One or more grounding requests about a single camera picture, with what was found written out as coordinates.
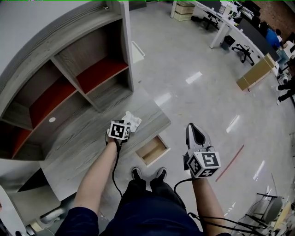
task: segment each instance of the shoe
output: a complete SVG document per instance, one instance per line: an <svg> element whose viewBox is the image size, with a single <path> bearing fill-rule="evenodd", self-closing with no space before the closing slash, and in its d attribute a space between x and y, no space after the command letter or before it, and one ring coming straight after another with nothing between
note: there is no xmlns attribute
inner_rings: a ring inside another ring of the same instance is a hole
<svg viewBox="0 0 295 236"><path fill-rule="evenodd" d="M132 179L134 179L134 180L141 179L142 172L140 171L140 169L138 167L134 167L131 171L131 176L132 176Z"/></svg>
<svg viewBox="0 0 295 236"><path fill-rule="evenodd" d="M166 176L167 176L167 169L164 167L161 167L157 172L156 178L164 181L166 179Z"/></svg>

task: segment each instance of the trash can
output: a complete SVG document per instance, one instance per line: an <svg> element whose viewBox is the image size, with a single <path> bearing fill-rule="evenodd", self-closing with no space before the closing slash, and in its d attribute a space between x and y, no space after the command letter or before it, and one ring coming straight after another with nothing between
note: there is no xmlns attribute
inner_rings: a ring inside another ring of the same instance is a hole
<svg viewBox="0 0 295 236"><path fill-rule="evenodd" d="M222 44L221 44L221 47L222 47L224 50L228 50L229 47L230 47L234 42L235 42L235 40L234 40L231 36L227 35L226 37L224 37L224 40L223 40L223 42L222 42Z"/></svg>

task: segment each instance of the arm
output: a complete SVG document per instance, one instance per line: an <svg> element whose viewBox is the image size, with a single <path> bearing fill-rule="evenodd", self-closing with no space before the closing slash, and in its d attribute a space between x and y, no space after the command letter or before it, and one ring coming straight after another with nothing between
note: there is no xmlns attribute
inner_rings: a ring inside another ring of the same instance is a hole
<svg viewBox="0 0 295 236"><path fill-rule="evenodd" d="M193 180L193 188L199 216L224 218L221 206L206 178ZM204 218L204 220L225 226L225 221L221 219ZM207 236L216 236L217 234L227 233L227 230L224 228L202 222L201 224Z"/></svg>
<svg viewBox="0 0 295 236"><path fill-rule="evenodd" d="M105 150L91 165L80 183L73 207L85 207L98 214L101 194L116 158L116 152L116 143L109 139Z"/></svg>

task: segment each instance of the wooden drawer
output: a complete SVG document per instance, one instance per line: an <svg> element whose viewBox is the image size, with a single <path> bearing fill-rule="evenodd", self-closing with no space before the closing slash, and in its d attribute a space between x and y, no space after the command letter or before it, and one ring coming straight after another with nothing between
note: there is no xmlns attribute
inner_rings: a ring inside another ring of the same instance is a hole
<svg viewBox="0 0 295 236"><path fill-rule="evenodd" d="M136 151L136 154L143 160L147 167L151 166L170 150L163 139L158 135L142 148Z"/></svg>

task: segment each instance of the glossy gray floor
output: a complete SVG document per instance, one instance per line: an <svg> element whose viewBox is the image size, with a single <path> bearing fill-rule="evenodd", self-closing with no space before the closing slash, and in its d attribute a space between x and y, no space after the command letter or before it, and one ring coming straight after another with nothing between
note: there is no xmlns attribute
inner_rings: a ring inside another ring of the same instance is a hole
<svg viewBox="0 0 295 236"><path fill-rule="evenodd" d="M210 49L216 31L171 19L170 10L166 2L153 2L130 12L132 40L146 54L135 64L134 78L172 123L162 134L171 151L149 168L139 163L143 174L149 176L164 166L168 169L166 181L173 187L188 178L182 171L182 155L187 150L185 128L193 122L207 131L220 154L222 168L210 183L227 218L241 218L256 202L256 193L265 193L267 187L275 195L271 174L277 194L292 197L294 164L289 134L295 131L295 107L291 99L276 104L280 93L274 89L278 83L272 74L251 92L241 91L236 80L250 68L249 63L241 63L233 51ZM190 77L196 79L191 83ZM181 184L177 191L187 208L196 212L191 183Z"/></svg>

